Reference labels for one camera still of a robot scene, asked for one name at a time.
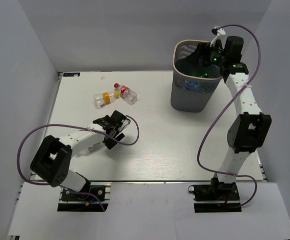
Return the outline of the white blue label bottle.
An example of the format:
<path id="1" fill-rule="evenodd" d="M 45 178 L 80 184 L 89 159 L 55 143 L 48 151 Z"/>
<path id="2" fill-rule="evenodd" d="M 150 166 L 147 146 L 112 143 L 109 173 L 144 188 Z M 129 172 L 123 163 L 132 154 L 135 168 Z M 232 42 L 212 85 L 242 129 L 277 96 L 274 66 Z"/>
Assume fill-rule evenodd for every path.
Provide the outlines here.
<path id="1" fill-rule="evenodd" d="M 82 151 L 80 151 L 77 156 L 78 157 L 86 157 L 86 156 L 89 156 L 97 151 L 99 151 L 100 149 L 102 149 L 104 147 L 104 144 L 101 142 L 101 143 L 96 143 L 92 146 L 89 146 L 88 148 L 86 149 L 83 149 Z"/>

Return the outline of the red label cola bottle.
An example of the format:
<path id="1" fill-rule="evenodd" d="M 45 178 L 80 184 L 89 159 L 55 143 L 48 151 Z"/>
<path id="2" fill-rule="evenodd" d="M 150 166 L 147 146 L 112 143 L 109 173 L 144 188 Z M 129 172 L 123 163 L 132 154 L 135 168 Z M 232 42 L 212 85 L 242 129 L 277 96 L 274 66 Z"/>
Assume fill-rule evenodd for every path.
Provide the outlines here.
<path id="1" fill-rule="evenodd" d="M 132 91 L 127 86 L 115 83 L 114 88 L 120 93 L 120 96 L 129 104 L 134 104 L 138 100 L 137 93 Z"/>

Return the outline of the green bottle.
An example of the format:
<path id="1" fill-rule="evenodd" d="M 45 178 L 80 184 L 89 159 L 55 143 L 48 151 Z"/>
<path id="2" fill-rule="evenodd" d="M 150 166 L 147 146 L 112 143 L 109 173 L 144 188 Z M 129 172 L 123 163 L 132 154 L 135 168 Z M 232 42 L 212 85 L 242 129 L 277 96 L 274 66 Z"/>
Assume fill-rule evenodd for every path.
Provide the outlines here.
<path id="1" fill-rule="evenodd" d="M 196 72 L 196 77 L 198 77 L 198 78 L 209 78 L 209 74 L 207 72 L 198 71 L 198 72 Z"/>

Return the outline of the blue label clear bottle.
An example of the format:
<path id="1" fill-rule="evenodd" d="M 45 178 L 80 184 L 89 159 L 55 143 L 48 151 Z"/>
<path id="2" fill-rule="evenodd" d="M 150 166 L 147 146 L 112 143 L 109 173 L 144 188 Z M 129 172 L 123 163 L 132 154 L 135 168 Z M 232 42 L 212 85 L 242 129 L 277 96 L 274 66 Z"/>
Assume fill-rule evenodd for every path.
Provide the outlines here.
<path id="1" fill-rule="evenodd" d="M 203 85 L 194 80 L 187 82 L 186 90 L 196 92 L 196 93 L 203 93 L 205 91 Z"/>

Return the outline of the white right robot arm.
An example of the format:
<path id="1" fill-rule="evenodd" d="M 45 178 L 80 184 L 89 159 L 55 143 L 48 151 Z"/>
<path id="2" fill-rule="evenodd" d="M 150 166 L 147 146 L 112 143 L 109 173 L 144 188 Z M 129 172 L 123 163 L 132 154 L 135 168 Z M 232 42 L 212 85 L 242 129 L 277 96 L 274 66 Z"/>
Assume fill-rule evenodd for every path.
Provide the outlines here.
<path id="1" fill-rule="evenodd" d="M 203 196 L 212 195 L 218 200 L 234 191 L 243 163 L 263 145 L 272 123 L 271 116 L 263 113 L 254 98 L 247 65 L 241 62 L 243 44 L 241 37 L 229 36 L 224 46 L 216 40 L 214 43 L 200 43 L 196 49 L 198 60 L 203 65 L 219 67 L 237 114 L 227 133 L 229 148 L 222 165 L 213 172 L 210 185 L 196 189 Z"/>

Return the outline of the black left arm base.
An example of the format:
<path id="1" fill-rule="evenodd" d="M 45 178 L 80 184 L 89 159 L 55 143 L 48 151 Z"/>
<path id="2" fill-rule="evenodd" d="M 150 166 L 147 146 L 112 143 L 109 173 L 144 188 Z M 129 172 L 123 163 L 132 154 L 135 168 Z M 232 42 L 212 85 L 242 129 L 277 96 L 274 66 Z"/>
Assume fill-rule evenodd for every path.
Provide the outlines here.
<path id="1" fill-rule="evenodd" d="M 109 183 L 92 183 L 89 187 L 89 194 L 76 194 L 67 188 L 62 188 L 57 211 L 103 213 L 109 205 L 110 188 Z"/>

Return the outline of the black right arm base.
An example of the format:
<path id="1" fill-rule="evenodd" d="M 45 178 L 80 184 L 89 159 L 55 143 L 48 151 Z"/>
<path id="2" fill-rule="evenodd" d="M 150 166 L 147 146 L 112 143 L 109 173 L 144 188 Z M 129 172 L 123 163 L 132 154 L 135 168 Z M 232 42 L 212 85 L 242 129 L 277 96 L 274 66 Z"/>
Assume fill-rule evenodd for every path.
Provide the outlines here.
<path id="1" fill-rule="evenodd" d="M 242 211 L 237 185 L 215 187 L 211 184 L 196 184 L 188 187 L 194 196 L 195 213 L 239 213 Z"/>

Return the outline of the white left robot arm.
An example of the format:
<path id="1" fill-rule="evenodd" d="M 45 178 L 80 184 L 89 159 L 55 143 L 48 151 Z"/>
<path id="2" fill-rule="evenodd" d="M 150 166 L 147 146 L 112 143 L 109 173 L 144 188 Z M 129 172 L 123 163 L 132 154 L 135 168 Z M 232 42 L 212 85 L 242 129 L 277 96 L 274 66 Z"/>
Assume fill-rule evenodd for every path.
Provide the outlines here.
<path id="1" fill-rule="evenodd" d="M 62 136 L 45 137 L 37 150 L 30 169 L 51 187 L 65 187 L 84 200 L 90 195 L 90 181 L 70 169 L 71 159 L 94 145 L 109 150 L 123 138 L 123 129 L 131 123 L 127 116 L 115 110 L 112 115 L 94 120 L 88 127 Z"/>

